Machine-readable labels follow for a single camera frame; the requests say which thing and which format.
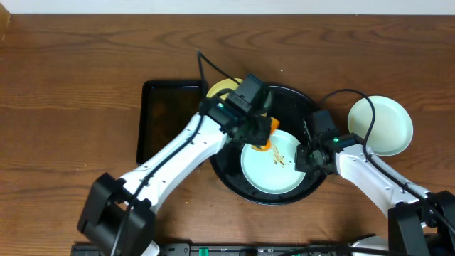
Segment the orange green sponge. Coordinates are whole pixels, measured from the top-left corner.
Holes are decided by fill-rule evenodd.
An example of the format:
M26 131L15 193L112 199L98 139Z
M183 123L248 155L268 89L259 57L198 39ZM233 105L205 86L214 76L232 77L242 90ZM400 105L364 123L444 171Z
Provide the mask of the orange green sponge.
M266 136L266 141L262 140L260 144L253 144L252 148L257 151L267 151L271 148L271 139L270 137L279 127L279 120L273 117L265 117L261 116L259 119L261 122L264 121L263 124L259 125L259 131L261 132L260 135Z

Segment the light green plate front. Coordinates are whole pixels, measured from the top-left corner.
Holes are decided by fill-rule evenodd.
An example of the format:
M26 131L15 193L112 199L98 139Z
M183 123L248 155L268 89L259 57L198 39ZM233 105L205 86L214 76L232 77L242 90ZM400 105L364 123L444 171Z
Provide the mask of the light green plate front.
M282 194L294 190L305 177L295 168L296 147L300 141L288 132L275 130L266 151L246 144L240 155L240 165L247 181L257 190L268 194Z

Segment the light green plate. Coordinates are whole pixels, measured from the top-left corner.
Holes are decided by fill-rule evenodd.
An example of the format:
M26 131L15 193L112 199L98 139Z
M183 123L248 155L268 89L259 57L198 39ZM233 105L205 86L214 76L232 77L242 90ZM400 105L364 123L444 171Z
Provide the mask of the light green plate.
M305 177L295 168L296 147L300 141L288 132L275 130L266 151L246 144L240 155L240 165L247 181L257 190L268 194L282 194L294 190Z
M375 108L375 122L367 145L378 156L394 156L403 152L413 138L413 123L405 108L384 96L370 96ZM348 130L364 138L372 119L367 100L357 101L348 114Z

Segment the yellow plate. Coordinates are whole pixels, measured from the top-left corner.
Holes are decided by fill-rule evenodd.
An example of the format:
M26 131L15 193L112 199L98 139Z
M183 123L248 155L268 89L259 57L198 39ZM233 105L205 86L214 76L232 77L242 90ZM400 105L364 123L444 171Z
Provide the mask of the yellow plate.
M206 94L206 97L212 97L214 96L217 92L221 91L222 89L231 89L231 90L236 90L239 86L239 84L243 81L243 79L240 78L235 78L235 82L231 79L224 79L221 80L212 86L208 93ZM267 93L267 99L264 103L264 107L259 111L259 113L263 116L266 117L267 113L272 106L272 100L273 100L273 93L268 92Z

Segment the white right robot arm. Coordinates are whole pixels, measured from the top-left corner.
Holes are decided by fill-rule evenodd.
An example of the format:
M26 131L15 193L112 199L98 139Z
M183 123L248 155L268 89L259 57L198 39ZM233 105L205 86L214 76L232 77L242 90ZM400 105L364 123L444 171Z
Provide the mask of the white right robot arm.
M307 177L336 174L359 188L385 215L388 235L369 235L346 249L352 255L453 255L454 194L411 182L355 134L317 134L298 145L296 170Z

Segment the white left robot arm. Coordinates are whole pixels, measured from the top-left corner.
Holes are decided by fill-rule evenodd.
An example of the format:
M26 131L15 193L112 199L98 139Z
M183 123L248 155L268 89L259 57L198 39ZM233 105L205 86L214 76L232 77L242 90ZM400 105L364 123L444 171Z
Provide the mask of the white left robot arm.
M77 229L103 255L158 255L155 218L171 192L230 140L264 146L274 121L272 95L205 98L175 139L148 161L115 179L108 173L90 189Z

